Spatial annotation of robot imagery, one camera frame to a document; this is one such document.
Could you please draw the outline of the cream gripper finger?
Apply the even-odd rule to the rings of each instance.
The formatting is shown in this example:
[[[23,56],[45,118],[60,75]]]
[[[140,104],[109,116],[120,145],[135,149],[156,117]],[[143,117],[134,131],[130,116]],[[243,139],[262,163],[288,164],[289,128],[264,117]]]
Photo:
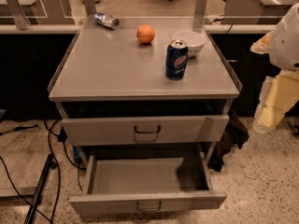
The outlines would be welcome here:
[[[299,73],[281,70],[275,77],[267,77],[263,82],[259,97],[253,130],[270,133],[299,102]]]
[[[266,54],[270,50],[270,44],[272,40],[273,32],[269,32],[260,38],[258,41],[254,42],[251,47],[250,51],[257,53],[257,54]]]

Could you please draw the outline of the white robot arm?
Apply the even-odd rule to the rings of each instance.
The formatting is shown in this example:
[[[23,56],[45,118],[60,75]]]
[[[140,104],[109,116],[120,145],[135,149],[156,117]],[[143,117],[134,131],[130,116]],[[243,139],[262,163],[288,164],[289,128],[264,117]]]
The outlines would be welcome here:
[[[280,69],[275,77],[265,78],[254,115],[253,129],[270,133],[299,102],[299,4],[250,50],[268,54],[270,63]]]

